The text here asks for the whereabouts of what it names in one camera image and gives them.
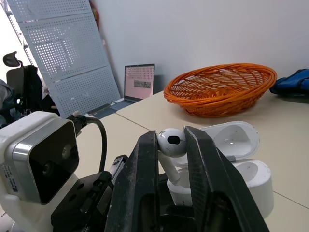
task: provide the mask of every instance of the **camera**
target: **camera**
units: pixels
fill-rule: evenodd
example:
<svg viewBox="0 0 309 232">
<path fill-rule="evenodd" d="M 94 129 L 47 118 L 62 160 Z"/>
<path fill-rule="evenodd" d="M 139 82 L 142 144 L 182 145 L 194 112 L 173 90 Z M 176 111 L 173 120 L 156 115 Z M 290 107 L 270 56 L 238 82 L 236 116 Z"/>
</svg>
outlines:
<svg viewBox="0 0 309 232">
<path fill-rule="evenodd" d="M 35 112 L 0 133 L 0 177 L 8 194 L 48 204 L 76 170 L 74 124 Z"/>
</svg>

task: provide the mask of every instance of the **white charging case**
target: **white charging case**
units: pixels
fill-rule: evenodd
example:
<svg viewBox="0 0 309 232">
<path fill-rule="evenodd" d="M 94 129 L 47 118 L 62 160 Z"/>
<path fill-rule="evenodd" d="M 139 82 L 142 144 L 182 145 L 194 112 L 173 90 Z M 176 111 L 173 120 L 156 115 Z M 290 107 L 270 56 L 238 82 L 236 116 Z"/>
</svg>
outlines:
<svg viewBox="0 0 309 232">
<path fill-rule="evenodd" d="M 232 162 L 245 180 L 263 218 L 266 218 L 274 207 L 274 194 L 270 168 L 261 161 L 248 159 L 258 149 L 260 136 L 255 128 L 246 122 L 235 121 L 204 127 L 217 148 Z M 168 188 L 176 205 L 192 205 L 188 172 L 187 154 L 179 158 L 170 158 L 173 165 L 181 167 L 179 185 L 168 180 Z"/>
</svg>

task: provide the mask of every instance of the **label sticker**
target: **label sticker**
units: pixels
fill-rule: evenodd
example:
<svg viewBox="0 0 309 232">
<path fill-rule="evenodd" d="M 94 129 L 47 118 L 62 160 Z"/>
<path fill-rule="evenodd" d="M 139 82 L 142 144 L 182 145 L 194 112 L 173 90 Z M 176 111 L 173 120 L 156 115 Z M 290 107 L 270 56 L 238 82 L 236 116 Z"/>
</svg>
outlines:
<svg viewBox="0 0 309 232">
<path fill-rule="evenodd" d="M 2 165 L 2 170 L 3 170 L 3 173 L 5 175 L 6 181 L 12 187 L 12 190 L 14 192 L 18 192 L 18 187 L 17 187 L 16 181 L 14 179 L 14 176 L 12 174 L 11 167 L 7 166 L 7 165 Z"/>
</svg>

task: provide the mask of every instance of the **beige table surface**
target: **beige table surface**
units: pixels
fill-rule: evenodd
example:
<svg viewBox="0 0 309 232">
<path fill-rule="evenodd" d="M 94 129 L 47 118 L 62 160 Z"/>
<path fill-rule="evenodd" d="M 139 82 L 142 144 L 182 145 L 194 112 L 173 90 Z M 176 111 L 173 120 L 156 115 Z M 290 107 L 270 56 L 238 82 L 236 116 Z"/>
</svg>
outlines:
<svg viewBox="0 0 309 232">
<path fill-rule="evenodd" d="M 309 105 L 284 101 L 267 92 L 250 110 L 230 117 L 199 118 L 178 105 L 168 103 L 163 92 L 117 114 L 149 129 L 196 128 L 245 121 L 260 134 L 260 148 L 252 159 L 266 163 L 272 171 L 275 192 L 309 208 Z"/>
<path fill-rule="evenodd" d="M 101 121 L 107 134 L 105 170 L 109 170 L 117 156 L 131 154 L 139 137 L 148 130 L 116 114 L 104 117 Z M 97 125 L 89 124 L 82 129 L 82 133 L 77 137 L 77 147 L 80 161 L 75 174 L 82 178 L 97 173 L 102 149 Z"/>
<path fill-rule="evenodd" d="M 108 169 L 115 157 L 121 154 L 130 154 L 138 138 L 148 130 L 116 114 L 107 116 L 101 121 L 108 136 L 108 156 L 105 165 Z M 82 134 L 77 137 L 77 142 L 80 164 L 75 173 L 78 177 L 96 173 L 101 155 L 101 136 L 96 125 L 90 124 L 83 128 Z M 266 218 L 270 231 L 308 231 L 309 210 L 279 194 L 275 193 L 274 196 L 275 208 Z"/>
</svg>

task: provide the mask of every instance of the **woven basket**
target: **woven basket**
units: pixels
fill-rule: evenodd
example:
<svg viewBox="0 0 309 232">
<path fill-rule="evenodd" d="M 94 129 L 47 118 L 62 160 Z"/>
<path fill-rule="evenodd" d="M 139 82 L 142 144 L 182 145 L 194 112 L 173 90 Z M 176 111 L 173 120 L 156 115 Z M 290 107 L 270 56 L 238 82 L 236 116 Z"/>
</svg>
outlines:
<svg viewBox="0 0 309 232">
<path fill-rule="evenodd" d="M 165 87 L 164 97 L 194 116 L 230 116 L 253 106 L 276 80 L 276 72 L 266 66 L 217 65 L 176 77 Z"/>
</svg>

